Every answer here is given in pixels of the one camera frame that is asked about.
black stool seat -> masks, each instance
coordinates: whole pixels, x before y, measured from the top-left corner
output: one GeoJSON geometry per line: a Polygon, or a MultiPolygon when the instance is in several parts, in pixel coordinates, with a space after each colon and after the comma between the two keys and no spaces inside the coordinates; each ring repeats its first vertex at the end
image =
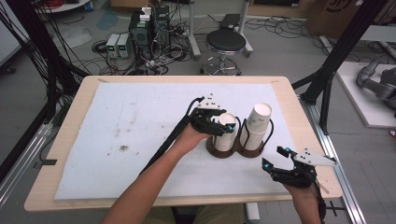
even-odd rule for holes
{"type": "Polygon", "coordinates": [[[231,30],[217,30],[209,33],[206,44],[217,51],[239,51],[247,44],[246,39],[231,30]]]}

person's arm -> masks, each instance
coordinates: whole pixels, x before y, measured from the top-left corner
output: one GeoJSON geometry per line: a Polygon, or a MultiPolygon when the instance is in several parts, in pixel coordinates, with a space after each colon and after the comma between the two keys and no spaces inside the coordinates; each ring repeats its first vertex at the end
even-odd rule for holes
{"type": "Polygon", "coordinates": [[[297,189],[284,184],[293,198],[294,208],[303,224],[320,224],[318,212],[318,195],[311,186],[306,189],[297,189]]]}
{"type": "Polygon", "coordinates": [[[175,143],[121,194],[102,223],[141,223],[178,161],[207,137],[189,124],[175,143]]]}

brown coaster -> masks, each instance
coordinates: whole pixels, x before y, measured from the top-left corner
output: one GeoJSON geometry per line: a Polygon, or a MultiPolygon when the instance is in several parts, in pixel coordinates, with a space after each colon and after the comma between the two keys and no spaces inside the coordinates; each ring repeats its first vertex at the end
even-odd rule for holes
{"type": "Polygon", "coordinates": [[[256,158],[262,154],[264,151],[264,142],[259,145],[259,147],[255,150],[247,150],[244,147],[242,147],[241,142],[238,139],[238,142],[236,143],[236,151],[241,154],[243,157],[247,158],[256,158]]]}
{"type": "Polygon", "coordinates": [[[210,155],[220,158],[220,159],[225,159],[229,158],[233,155],[233,148],[235,146],[235,142],[233,142],[233,147],[231,147],[230,150],[228,151],[218,151],[214,144],[213,144],[213,136],[209,137],[206,139],[206,149],[210,153],[210,155]]]}

white board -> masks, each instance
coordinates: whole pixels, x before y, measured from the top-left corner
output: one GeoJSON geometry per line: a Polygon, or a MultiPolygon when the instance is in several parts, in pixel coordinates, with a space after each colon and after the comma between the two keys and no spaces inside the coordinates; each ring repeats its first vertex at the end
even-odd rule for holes
{"type": "MultiPolygon", "coordinates": [[[[292,168],[291,160],[276,153],[277,146],[294,149],[294,145],[271,85],[103,83],[71,148],[55,199],[118,198],[172,132],[190,102],[209,93],[221,108],[241,120],[256,103],[269,104],[275,131],[262,155],[276,167],[292,168]]],[[[234,153],[217,159],[202,141],[179,162],[160,197],[285,192],[262,170],[261,157],[248,159],[234,153]]]]}
{"type": "MultiPolygon", "coordinates": [[[[358,73],[366,65],[367,63],[343,63],[338,69],[341,83],[367,127],[395,128],[396,118],[394,118],[394,114],[396,111],[390,109],[382,100],[376,98],[372,91],[356,85],[358,73]]],[[[382,72],[393,67],[395,65],[379,64],[371,79],[379,82],[382,72]]]]}

gray robotic arm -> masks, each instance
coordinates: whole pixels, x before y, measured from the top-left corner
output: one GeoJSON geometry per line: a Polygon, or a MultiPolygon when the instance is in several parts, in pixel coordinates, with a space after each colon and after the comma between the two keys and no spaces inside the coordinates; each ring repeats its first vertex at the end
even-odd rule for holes
{"type": "Polygon", "coordinates": [[[372,61],[363,67],[358,73],[356,84],[359,87],[367,89],[375,93],[375,96],[385,101],[385,104],[396,109],[396,67],[385,70],[382,73],[380,82],[371,80],[371,76],[375,73],[376,67],[379,65],[380,59],[372,61]]]}

